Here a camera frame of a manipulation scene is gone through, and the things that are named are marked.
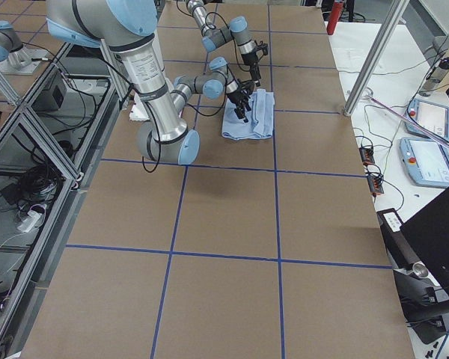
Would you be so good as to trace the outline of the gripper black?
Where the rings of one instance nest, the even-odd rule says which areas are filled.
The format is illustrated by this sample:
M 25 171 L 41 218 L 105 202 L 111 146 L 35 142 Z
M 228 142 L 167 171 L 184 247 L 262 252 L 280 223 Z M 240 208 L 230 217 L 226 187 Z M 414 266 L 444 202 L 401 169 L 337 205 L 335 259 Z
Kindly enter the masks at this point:
M 248 71 L 250 71 L 250 76 L 255 86 L 258 88 L 261 86 L 261 74 L 259 68 L 259 56 L 257 55 L 257 51 L 253 50 L 251 52 L 242 53 L 241 54 L 242 61 L 244 65 L 247 67 Z
M 236 115 L 244 123 L 248 122 L 246 112 L 248 111 L 249 94 L 247 90 L 238 89 L 227 94 L 227 98 L 235 105 Z

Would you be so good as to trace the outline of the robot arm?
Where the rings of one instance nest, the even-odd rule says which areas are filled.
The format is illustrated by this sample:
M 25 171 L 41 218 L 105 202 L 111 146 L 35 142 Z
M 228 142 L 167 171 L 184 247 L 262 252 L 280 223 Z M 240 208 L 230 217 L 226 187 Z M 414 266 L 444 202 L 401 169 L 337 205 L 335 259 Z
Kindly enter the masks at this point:
M 225 93 L 244 119 L 253 82 L 240 82 L 223 58 L 210 64 L 211 73 L 183 76 L 168 88 L 153 48 L 157 12 L 153 1 L 48 1 L 49 33 L 64 42 L 89 48 L 106 43 L 126 68 L 132 89 L 144 104 L 149 120 L 138 131 L 143 157 L 190 165 L 200 148 L 200 136 L 180 117 L 190 97 L 203 94 L 212 99 Z
M 202 35 L 201 42 L 208 53 L 214 52 L 223 45 L 232 42 L 239 51 L 246 71 L 253 83 L 260 87 L 260 59 L 268 55 L 268 44 L 259 43 L 251 36 L 248 22 L 244 16 L 238 16 L 230 22 L 224 22 L 219 28 L 211 19 L 211 13 L 205 8 L 208 1 L 185 1 L 189 15 L 196 21 Z

